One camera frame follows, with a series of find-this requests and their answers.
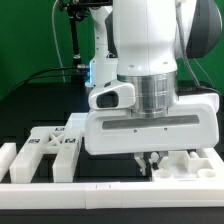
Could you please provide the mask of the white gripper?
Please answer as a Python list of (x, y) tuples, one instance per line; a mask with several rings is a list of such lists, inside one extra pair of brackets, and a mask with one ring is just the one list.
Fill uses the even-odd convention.
[(92, 110), (85, 123), (85, 149), (91, 155), (135, 153), (134, 159), (145, 176), (143, 152), (152, 152), (149, 162), (153, 170), (158, 170), (167, 151), (216, 146), (218, 110), (216, 93), (181, 96), (159, 118), (133, 118), (128, 109)]

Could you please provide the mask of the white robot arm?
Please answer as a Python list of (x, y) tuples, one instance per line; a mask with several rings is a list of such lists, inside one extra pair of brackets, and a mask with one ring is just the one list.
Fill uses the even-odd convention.
[(131, 153), (141, 171), (146, 153), (215, 146), (219, 95), (203, 86), (181, 95), (177, 62), (205, 56), (222, 19), (214, 0), (114, 0), (116, 77), (89, 95), (85, 149)]

